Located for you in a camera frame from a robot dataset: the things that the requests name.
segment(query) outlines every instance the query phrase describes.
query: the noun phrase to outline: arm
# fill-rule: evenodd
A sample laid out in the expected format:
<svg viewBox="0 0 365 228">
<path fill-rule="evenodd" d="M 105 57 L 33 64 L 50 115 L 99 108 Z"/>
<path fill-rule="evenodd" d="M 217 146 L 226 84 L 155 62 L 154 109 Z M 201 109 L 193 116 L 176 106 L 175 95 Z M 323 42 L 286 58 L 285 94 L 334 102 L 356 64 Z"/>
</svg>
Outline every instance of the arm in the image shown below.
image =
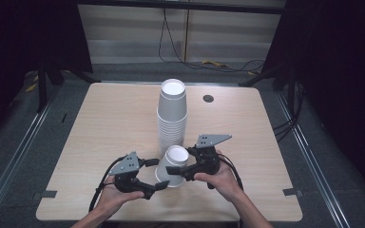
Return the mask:
<svg viewBox="0 0 365 228">
<path fill-rule="evenodd" d="M 109 176 L 105 182 L 114 182 L 114 176 Z M 106 185 L 96 207 L 84 218 L 76 222 L 72 227 L 97 227 L 103 221 L 114 215 L 124 203 L 130 200 L 142 198 L 143 196 L 143 192 L 122 193 L 114 186 L 114 184 Z"/>
<path fill-rule="evenodd" d="M 260 213 L 254 203 L 240 189 L 229 166 L 221 162 L 221 168 L 215 175 L 197 173 L 195 180 L 211 183 L 224 198 L 233 203 L 244 227 L 272 227 Z"/>
</svg>

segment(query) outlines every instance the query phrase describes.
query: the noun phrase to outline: white wall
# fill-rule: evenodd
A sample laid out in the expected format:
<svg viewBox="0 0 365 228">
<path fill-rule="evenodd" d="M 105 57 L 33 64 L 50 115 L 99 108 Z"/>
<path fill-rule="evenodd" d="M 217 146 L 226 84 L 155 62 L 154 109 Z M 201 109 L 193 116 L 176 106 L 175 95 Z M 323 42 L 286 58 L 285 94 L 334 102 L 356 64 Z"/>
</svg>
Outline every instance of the white wall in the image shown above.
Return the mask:
<svg viewBox="0 0 365 228">
<path fill-rule="evenodd" d="M 226 4 L 221 0 L 199 2 Z M 265 7 L 283 7 L 284 3 L 284 0 L 228 1 L 228 4 Z M 158 50 L 162 9 L 80 5 L 79 11 L 93 64 L 161 61 Z M 180 9 L 167 9 L 166 16 L 175 48 L 186 61 L 264 59 L 279 21 L 278 15 Z M 165 30 L 162 56 L 177 60 L 170 44 Z"/>
</svg>

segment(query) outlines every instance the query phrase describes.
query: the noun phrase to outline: hand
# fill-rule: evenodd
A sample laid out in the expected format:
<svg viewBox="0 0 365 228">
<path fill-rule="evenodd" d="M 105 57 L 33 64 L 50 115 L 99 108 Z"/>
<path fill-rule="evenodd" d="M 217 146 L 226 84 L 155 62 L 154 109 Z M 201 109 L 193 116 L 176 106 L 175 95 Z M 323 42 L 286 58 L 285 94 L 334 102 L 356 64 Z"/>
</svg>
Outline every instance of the hand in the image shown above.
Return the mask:
<svg viewBox="0 0 365 228">
<path fill-rule="evenodd" d="M 114 176 L 108 176 L 105 183 L 112 183 L 114 182 L 114 179 Z M 124 203 L 142 198 L 143 196 L 143 192 L 122 193 L 114 184 L 109 184 L 103 188 L 102 195 L 94 210 L 99 210 L 108 219 L 114 215 Z"/>
<path fill-rule="evenodd" d="M 214 175 L 197 173 L 195 174 L 194 179 L 212 184 L 215 186 L 216 190 L 218 190 L 218 192 L 228 201 L 232 201 L 232 198 L 236 196 L 238 192 L 242 192 L 236 182 L 232 170 L 224 162 L 221 162 L 221 168 L 219 169 L 218 173 Z"/>
</svg>

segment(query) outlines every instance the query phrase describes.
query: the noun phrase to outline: gray carpet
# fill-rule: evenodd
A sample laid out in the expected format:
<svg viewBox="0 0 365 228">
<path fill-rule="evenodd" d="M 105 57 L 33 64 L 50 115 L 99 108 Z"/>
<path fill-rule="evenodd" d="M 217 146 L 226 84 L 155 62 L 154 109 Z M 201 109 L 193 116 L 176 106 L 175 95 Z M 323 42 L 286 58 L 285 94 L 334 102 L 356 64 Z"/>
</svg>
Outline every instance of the gray carpet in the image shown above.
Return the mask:
<svg viewBox="0 0 365 228">
<path fill-rule="evenodd" d="M 253 63 L 249 65 L 249 68 L 257 67 L 258 64 Z M 243 64 L 230 65 L 239 68 Z M 182 64 L 95 65 L 93 68 L 95 73 L 91 76 L 104 81 L 159 83 L 168 78 L 178 78 L 185 83 L 236 85 L 251 79 L 246 72 L 223 73 L 192 69 Z M 66 81 L 61 87 L 49 86 L 49 96 L 53 97 L 51 108 L 14 179 L 11 180 L 7 194 L 0 203 L 0 227 L 69 227 L 74 223 L 74 221 L 39 221 L 35 217 L 39 200 L 33 199 L 35 193 L 46 189 L 88 90 L 89 84 L 72 74 L 64 75 Z M 284 123 L 286 119 L 271 87 L 272 82 L 273 79 L 263 80 L 255 87 L 260 92 L 271 125 L 277 126 Z M 25 88 L 30 83 L 29 80 L 25 81 Z M 37 106 L 38 89 L 30 93 L 21 91 L 8 109 L 6 118 L 0 125 L 0 176 L 29 129 Z M 350 226 L 365 227 L 365 182 L 337 149 L 329 132 L 322 129 L 313 107 L 307 100 L 307 95 L 303 101 L 298 123 L 339 200 Z M 275 227 L 336 227 L 293 135 L 288 134 L 279 143 L 279 148 L 293 185 L 303 194 L 298 198 L 303 219 L 300 222 L 274 221 L 273 225 Z"/>
</svg>

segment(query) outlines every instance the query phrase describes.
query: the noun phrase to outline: wooden table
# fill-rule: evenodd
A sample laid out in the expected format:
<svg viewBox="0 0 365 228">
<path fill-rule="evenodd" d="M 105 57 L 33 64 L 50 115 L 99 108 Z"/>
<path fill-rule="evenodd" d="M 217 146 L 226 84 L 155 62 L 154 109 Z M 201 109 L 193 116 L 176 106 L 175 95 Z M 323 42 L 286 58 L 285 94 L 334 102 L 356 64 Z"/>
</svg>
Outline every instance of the wooden table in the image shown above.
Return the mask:
<svg viewBox="0 0 365 228">
<path fill-rule="evenodd" d="M 108 166 L 137 151 L 141 159 L 160 158 L 156 108 L 161 85 L 91 85 L 47 190 L 54 199 L 42 199 L 40 220 L 78 220 L 86 215 L 95 188 Z M 268 220 L 302 218 L 274 132 L 254 88 L 188 85 L 188 119 L 184 147 L 200 134 L 231 134 L 216 147 L 236 165 L 244 190 Z M 214 97 L 212 103 L 204 95 Z M 195 160 L 190 156 L 188 164 Z M 155 167 L 143 167 L 138 178 L 156 183 Z M 126 203 L 110 220 L 235 221 L 234 206 L 200 181 L 156 192 L 151 200 Z"/>
</svg>

